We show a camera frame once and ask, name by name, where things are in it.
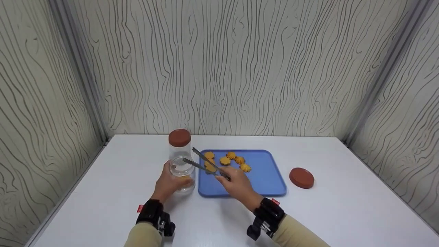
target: forearm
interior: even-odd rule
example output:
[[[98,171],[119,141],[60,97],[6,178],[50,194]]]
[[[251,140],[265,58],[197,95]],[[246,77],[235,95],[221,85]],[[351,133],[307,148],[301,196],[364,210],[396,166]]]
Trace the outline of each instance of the forearm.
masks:
[[[281,247],[329,247],[316,234],[287,214],[273,240]]]
[[[131,229],[124,247],[159,247],[161,242],[162,236],[151,223],[140,222]]]

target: glass jar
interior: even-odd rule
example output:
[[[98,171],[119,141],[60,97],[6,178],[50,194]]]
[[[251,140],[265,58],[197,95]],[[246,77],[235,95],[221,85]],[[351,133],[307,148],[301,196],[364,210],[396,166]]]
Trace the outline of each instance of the glass jar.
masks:
[[[192,181],[194,181],[193,183],[175,192],[180,195],[187,195],[195,188],[195,167],[191,164],[185,163],[183,158],[192,160],[190,157],[178,156],[171,160],[170,170],[172,175],[178,177],[179,179],[192,178]]]
[[[169,136],[169,159],[183,156],[191,157],[191,134],[185,129],[173,130]]]
[[[183,162],[183,158],[192,160],[191,134],[185,129],[176,129],[169,134],[168,141],[172,175],[179,179],[191,177],[194,181],[189,186],[176,191],[176,193],[180,195],[189,194],[195,188],[195,167]]]

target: tabletop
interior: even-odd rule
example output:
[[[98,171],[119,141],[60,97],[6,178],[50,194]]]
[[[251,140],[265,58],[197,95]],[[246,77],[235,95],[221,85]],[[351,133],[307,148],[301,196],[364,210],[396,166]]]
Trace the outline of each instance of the tabletop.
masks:
[[[168,158],[167,140],[114,136],[34,246],[123,246]],[[333,247],[439,246],[439,236],[337,138],[192,136],[192,146],[270,151],[287,185],[275,199]],[[292,184],[294,167],[312,172],[314,187]],[[165,246],[275,246],[265,234],[256,242],[246,236],[254,216],[232,198],[203,198],[195,188],[171,198],[165,211],[176,224]]]

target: wrist strap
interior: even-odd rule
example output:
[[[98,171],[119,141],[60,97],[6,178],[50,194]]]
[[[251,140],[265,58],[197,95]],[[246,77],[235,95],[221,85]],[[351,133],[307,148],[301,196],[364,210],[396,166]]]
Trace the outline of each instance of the wrist strap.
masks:
[[[136,224],[139,222],[150,222],[158,229],[160,218],[163,213],[163,204],[159,200],[149,199],[140,211]]]
[[[256,217],[253,224],[247,228],[247,235],[255,241],[261,235],[261,229],[270,238],[273,237],[285,216],[282,208],[268,198],[262,199],[259,208],[256,208],[253,214]]]

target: blue tray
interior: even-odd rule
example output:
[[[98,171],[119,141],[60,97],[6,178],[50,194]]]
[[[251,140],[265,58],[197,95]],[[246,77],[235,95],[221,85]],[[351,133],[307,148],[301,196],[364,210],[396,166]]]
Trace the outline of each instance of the blue tray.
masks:
[[[263,196],[284,196],[287,193],[287,187],[282,179],[281,174],[274,162],[273,156],[267,150],[218,150],[206,149],[201,151],[213,152],[215,154],[215,165],[221,167],[220,158],[226,156],[227,152],[234,152],[237,156],[242,156],[245,162],[252,168],[250,172],[245,173],[249,178],[253,189]],[[238,168],[234,160],[231,166]],[[198,193],[203,197],[224,197],[230,196],[224,187],[218,182],[213,175],[206,174],[199,169],[198,173]]]

